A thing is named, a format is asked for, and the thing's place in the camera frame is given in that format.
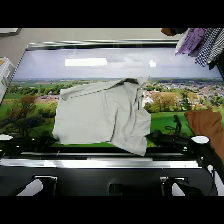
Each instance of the floor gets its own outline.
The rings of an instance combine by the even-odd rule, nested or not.
[[[16,36],[0,37],[0,57],[17,65],[29,43],[65,40],[171,39],[161,28],[22,28]]]

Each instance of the checkered cloth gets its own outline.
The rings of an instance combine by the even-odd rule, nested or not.
[[[219,58],[220,54],[224,49],[224,29],[219,33],[218,38],[215,41],[214,46],[212,47],[210,56],[208,57],[207,63],[211,63]]]
[[[208,28],[205,32],[205,38],[202,43],[202,47],[199,51],[197,58],[195,59],[196,64],[200,64],[201,66],[207,65],[208,57],[210,56],[212,47],[215,44],[217,37],[223,28]]]

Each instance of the blue sky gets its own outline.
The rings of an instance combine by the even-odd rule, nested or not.
[[[174,55],[175,48],[105,48],[26,51],[14,76],[34,78],[124,78],[183,77],[219,78],[215,67],[209,70],[195,64],[195,58]],[[106,58],[107,65],[67,67],[68,58]],[[149,61],[156,62],[150,67]]]

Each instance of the purple cloth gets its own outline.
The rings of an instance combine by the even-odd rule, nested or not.
[[[190,28],[182,46],[175,55],[190,54],[203,39],[205,31],[206,28]]]

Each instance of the landscape print surface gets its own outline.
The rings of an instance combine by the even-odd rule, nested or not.
[[[80,58],[106,58],[107,64],[65,65],[66,59]],[[195,65],[194,58],[174,56],[174,48],[37,50],[25,52],[7,90],[0,106],[0,132],[51,135],[60,89],[125,77],[148,77],[142,106],[152,114],[151,131],[172,134],[165,126],[175,127],[177,114],[181,134],[191,136],[186,111],[212,109],[224,115],[224,84],[218,69],[210,71]]]

